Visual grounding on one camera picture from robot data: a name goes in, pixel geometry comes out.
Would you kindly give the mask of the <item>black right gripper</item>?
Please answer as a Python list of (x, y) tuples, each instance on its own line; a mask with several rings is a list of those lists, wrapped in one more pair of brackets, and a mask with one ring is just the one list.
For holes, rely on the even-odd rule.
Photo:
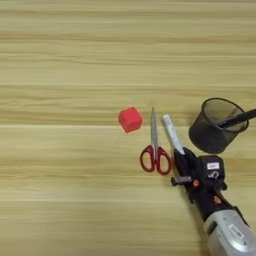
[(207, 188), (199, 179), (187, 176), (188, 174), (191, 175), (196, 169), (197, 157), (190, 149), (184, 147), (183, 150), (185, 154), (180, 153), (177, 149), (174, 150), (176, 169), (182, 177), (173, 177), (171, 184), (185, 187), (189, 201), (196, 205), (204, 221), (215, 212), (233, 210), (234, 206), (219, 191)]

